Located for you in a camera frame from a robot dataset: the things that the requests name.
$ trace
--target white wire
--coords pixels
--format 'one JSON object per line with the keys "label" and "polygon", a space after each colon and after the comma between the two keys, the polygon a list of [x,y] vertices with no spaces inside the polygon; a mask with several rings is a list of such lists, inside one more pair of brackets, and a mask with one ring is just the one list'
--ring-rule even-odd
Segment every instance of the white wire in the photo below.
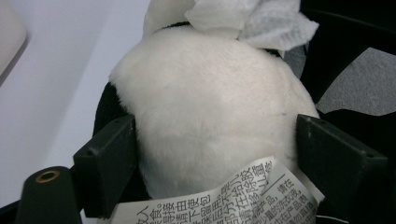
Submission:
{"label": "white wire", "polygon": [[318,215],[317,217],[328,218],[328,219],[332,219],[332,220],[339,221],[339,222],[342,222],[342,223],[349,223],[348,221],[345,221],[343,219],[336,218],[336,217],[327,217],[327,216],[321,216],[321,215]]}

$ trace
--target white fabric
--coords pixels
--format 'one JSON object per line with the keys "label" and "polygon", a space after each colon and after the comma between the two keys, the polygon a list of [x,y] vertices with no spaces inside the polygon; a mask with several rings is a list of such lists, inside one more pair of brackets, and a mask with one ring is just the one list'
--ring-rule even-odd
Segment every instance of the white fabric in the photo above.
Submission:
{"label": "white fabric", "polygon": [[300,0],[196,0],[185,13],[204,33],[239,39],[254,48],[290,50],[308,42],[318,24],[299,12]]}

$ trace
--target fabric tag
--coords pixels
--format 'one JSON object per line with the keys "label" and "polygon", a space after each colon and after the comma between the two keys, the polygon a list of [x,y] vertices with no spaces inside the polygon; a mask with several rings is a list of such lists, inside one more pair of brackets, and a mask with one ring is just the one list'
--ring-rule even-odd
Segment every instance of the fabric tag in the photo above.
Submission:
{"label": "fabric tag", "polygon": [[187,196],[120,203],[112,224],[315,223],[318,204],[275,157],[252,162],[219,187]]}

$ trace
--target white surface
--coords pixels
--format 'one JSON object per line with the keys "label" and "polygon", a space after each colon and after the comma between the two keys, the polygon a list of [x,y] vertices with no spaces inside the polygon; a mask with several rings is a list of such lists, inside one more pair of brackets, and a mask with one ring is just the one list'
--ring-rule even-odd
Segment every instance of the white surface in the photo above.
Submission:
{"label": "white surface", "polygon": [[0,86],[0,206],[91,139],[107,77],[141,38],[149,1],[10,0],[27,47]]}
{"label": "white surface", "polygon": [[0,0],[0,76],[26,37],[20,17],[8,0]]}

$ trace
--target stuffed animal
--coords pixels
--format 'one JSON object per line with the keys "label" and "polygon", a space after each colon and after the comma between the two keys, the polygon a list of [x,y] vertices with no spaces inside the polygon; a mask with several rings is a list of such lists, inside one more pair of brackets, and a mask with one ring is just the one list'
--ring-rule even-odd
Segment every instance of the stuffed animal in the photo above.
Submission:
{"label": "stuffed animal", "polygon": [[[299,170],[295,144],[297,115],[318,113],[289,66],[265,50],[302,45],[317,26],[293,46],[288,39],[300,36],[255,33],[256,16],[271,15],[265,10],[272,2],[151,1],[142,41],[117,64],[110,83],[135,116],[139,168],[153,199],[213,189],[271,155],[323,198]],[[296,6],[293,16],[306,20]]]}

